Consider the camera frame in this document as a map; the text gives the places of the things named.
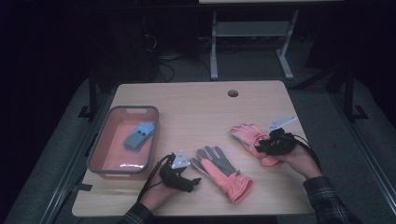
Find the sleeve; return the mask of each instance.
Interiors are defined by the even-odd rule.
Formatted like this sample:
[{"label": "sleeve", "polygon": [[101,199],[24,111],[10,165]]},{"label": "sleeve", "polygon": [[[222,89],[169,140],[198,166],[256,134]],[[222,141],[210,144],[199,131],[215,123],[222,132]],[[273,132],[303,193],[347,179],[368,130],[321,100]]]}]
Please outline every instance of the sleeve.
[{"label": "sleeve", "polygon": [[309,202],[315,209],[318,224],[360,224],[341,201],[335,188],[326,176],[318,176],[304,182]]},{"label": "sleeve", "polygon": [[150,223],[154,215],[147,207],[141,203],[135,203],[134,206],[121,218],[118,224],[145,224]]}]

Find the pink tray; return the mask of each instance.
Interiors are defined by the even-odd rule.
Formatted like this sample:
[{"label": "pink tray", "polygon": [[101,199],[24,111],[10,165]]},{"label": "pink tray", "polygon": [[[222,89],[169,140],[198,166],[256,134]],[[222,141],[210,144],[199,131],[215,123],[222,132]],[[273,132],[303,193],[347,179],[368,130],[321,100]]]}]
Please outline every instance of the pink tray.
[{"label": "pink tray", "polygon": [[[106,179],[147,179],[159,129],[158,117],[158,109],[150,105],[110,109],[88,158],[88,168]],[[127,149],[125,139],[142,121],[154,123],[153,134],[140,150]]]}]

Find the table hole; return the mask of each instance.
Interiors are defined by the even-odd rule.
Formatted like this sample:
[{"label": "table hole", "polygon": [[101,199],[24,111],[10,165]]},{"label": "table hole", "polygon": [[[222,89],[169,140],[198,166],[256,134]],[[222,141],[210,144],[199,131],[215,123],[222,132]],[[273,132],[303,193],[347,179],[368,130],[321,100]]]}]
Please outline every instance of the table hole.
[{"label": "table hole", "polygon": [[228,91],[228,95],[230,96],[230,97],[237,97],[238,96],[238,91],[236,91],[236,90],[230,90],[230,91]]}]

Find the pink glove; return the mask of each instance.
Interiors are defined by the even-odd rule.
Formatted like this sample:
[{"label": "pink glove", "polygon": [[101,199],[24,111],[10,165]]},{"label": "pink glove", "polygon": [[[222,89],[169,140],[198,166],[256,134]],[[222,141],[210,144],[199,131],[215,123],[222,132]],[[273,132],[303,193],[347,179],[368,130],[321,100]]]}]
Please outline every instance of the pink glove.
[{"label": "pink glove", "polygon": [[236,171],[219,147],[198,149],[197,154],[199,161],[192,158],[192,166],[207,175],[231,203],[241,203],[253,190],[253,180]]},{"label": "pink glove", "polygon": [[241,124],[239,126],[233,126],[230,132],[241,141],[248,152],[262,160],[262,166],[275,166],[282,163],[282,161],[267,156],[264,152],[258,152],[255,148],[255,146],[260,145],[260,140],[268,139],[268,134],[259,126],[255,124]]}]

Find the wooden table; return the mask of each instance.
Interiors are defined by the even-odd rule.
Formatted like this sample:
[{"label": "wooden table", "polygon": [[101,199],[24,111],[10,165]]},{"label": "wooden table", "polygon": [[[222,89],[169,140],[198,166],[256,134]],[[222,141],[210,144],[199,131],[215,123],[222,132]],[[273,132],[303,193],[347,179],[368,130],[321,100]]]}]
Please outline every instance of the wooden table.
[{"label": "wooden table", "polygon": [[[230,97],[229,90],[238,91]],[[188,158],[198,148],[218,146],[235,168],[250,176],[253,191],[240,204],[228,198],[206,176],[192,167],[182,174],[203,180],[192,193],[182,192],[155,211],[156,216],[241,216],[310,214],[313,210],[302,183],[304,178],[287,164],[265,168],[230,135],[234,125],[255,123],[263,129],[273,120],[296,116],[280,81],[125,84],[119,86],[112,106],[154,105],[160,111],[160,132],[154,159],[159,161],[182,149]],[[297,120],[284,128],[304,136]],[[122,216],[136,201],[144,181],[105,180],[87,170],[73,206],[77,217]]]}]

